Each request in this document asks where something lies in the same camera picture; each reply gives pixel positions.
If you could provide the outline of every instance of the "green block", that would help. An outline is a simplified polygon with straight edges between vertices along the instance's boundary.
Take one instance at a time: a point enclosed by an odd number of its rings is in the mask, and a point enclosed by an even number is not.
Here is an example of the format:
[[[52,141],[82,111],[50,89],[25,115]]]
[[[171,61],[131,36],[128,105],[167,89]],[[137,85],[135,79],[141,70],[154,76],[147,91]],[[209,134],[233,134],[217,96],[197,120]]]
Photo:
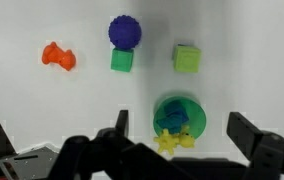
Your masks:
[[[195,47],[178,45],[174,52],[174,69],[178,72],[199,71],[201,50]]]
[[[116,71],[130,72],[133,61],[133,50],[113,49],[111,69]]]

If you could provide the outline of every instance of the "green bowl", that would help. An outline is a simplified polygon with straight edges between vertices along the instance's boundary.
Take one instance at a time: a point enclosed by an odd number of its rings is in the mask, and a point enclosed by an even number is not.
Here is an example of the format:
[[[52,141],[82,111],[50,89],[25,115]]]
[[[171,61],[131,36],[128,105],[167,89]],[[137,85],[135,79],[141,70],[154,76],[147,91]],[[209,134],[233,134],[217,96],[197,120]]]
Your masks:
[[[191,134],[195,139],[199,138],[201,134],[203,133],[205,126],[206,126],[205,113],[200,105],[198,105],[194,101],[188,98],[185,98],[185,97],[171,97],[161,103],[153,119],[153,127],[154,127],[156,134],[160,136],[163,130],[156,123],[156,121],[158,119],[163,119],[166,117],[165,112],[164,112],[164,107],[170,102],[176,101],[176,100],[180,101],[180,103],[184,107],[189,117],[189,121],[185,122],[183,125],[189,125],[190,129],[188,133]]]

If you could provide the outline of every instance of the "blue spiky ball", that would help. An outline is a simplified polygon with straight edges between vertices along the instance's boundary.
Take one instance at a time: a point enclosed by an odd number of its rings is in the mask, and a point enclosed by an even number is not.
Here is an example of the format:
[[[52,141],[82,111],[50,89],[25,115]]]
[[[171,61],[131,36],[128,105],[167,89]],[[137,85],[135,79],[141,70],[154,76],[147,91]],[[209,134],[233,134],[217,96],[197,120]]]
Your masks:
[[[119,49],[129,50],[136,47],[141,36],[142,29],[139,22],[130,16],[119,16],[110,24],[110,41]]]

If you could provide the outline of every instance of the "blue toy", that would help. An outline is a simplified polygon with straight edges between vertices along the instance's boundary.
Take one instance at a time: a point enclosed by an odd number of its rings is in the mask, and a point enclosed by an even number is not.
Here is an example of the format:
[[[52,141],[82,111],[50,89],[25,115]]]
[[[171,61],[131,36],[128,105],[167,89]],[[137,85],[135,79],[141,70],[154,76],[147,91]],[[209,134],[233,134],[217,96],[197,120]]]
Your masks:
[[[156,123],[162,129],[168,129],[170,134],[181,132],[182,125],[189,121],[185,109],[179,101],[172,101],[164,107],[166,117],[159,119]]]
[[[133,49],[139,44],[141,36],[142,29],[140,24],[130,16],[119,16],[110,24],[110,41],[119,49]]]

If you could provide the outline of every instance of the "white table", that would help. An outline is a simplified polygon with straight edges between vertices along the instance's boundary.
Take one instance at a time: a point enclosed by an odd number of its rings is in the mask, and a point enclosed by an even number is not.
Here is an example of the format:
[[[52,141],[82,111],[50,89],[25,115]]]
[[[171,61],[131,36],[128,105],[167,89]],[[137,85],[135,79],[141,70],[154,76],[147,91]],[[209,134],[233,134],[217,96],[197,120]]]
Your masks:
[[[129,74],[110,70],[108,26],[122,14],[143,29]],[[75,52],[71,72],[42,64],[52,40]],[[178,43],[202,50],[200,73],[174,72]],[[284,1],[0,1],[0,121],[18,152],[93,138],[120,109],[130,110],[130,139],[156,150],[154,105],[171,95],[197,98],[208,120],[196,148],[176,156],[245,162],[225,133],[230,111],[284,136]]]

